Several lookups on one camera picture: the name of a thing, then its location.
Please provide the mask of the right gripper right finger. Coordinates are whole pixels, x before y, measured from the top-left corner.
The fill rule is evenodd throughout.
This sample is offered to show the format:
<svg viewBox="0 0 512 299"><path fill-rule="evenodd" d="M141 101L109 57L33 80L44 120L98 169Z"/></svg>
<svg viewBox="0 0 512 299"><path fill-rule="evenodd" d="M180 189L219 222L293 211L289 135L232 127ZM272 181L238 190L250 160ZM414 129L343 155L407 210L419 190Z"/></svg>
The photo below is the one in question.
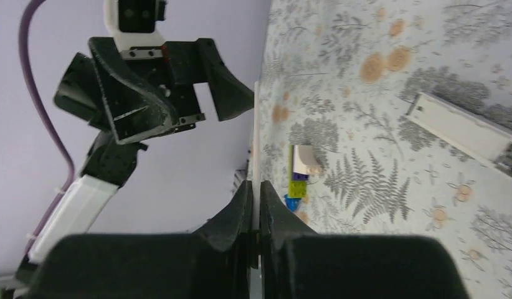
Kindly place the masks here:
<svg viewBox="0 0 512 299"><path fill-rule="evenodd" d="M319 234L260 186L264 298L468 298L443 245L419 235Z"/></svg>

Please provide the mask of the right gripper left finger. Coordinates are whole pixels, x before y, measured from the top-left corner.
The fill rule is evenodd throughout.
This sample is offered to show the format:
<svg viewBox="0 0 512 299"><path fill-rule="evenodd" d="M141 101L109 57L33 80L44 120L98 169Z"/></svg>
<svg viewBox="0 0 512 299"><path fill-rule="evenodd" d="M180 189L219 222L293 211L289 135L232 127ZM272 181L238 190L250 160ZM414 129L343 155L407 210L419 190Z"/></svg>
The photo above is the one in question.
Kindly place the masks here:
<svg viewBox="0 0 512 299"><path fill-rule="evenodd" d="M39 265L28 298L248 298L252 184L180 234L77 234Z"/></svg>

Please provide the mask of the white remote control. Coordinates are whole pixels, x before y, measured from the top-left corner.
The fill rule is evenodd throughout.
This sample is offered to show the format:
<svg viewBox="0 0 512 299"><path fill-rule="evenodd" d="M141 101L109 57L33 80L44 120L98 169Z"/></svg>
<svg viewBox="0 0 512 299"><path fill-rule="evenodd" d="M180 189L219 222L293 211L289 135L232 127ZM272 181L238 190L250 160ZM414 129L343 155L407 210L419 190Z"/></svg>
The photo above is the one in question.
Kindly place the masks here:
<svg viewBox="0 0 512 299"><path fill-rule="evenodd" d="M512 130L423 92L417 95L405 117L512 179Z"/></svg>

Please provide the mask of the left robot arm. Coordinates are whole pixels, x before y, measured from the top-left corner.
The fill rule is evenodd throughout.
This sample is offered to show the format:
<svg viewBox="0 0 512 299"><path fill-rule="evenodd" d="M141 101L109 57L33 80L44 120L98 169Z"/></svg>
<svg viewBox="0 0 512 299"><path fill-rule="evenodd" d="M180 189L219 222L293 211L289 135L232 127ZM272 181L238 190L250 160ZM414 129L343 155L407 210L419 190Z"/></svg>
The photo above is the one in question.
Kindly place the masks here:
<svg viewBox="0 0 512 299"><path fill-rule="evenodd" d="M205 120L194 90L209 86L218 119L254 106L254 93L225 66L214 40L132 43L92 37L54 102L98 130L75 181L34 237L16 277L26 298L248 298L252 185L191 233L91 234L129 180L145 141Z"/></svg>

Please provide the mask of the white remote battery cover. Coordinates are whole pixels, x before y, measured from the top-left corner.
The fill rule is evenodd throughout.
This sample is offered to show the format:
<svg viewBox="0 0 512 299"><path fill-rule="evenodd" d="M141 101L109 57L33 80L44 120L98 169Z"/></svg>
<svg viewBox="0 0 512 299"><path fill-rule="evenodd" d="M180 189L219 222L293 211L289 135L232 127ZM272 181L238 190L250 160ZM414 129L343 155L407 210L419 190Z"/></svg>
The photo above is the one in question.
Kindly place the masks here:
<svg viewBox="0 0 512 299"><path fill-rule="evenodd" d="M252 229L259 230L260 223L260 85L259 81L254 84L254 129L253 129L253 204L252 204Z"/></svg>

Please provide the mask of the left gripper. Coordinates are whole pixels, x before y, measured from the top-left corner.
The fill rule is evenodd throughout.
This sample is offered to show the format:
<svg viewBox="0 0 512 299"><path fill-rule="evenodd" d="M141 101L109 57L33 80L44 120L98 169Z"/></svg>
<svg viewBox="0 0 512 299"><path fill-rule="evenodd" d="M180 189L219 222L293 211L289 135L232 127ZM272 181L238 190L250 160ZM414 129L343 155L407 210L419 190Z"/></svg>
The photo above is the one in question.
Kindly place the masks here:
<svg viewBox="0 0 512 299"><path fill-rule="evenodd" d="M111 37L91 37L88 47L119 145L190 130L203 121L197 83L208 83L219 121L254 108L253 90L228 69L213 39L118 50Z"/></svg>

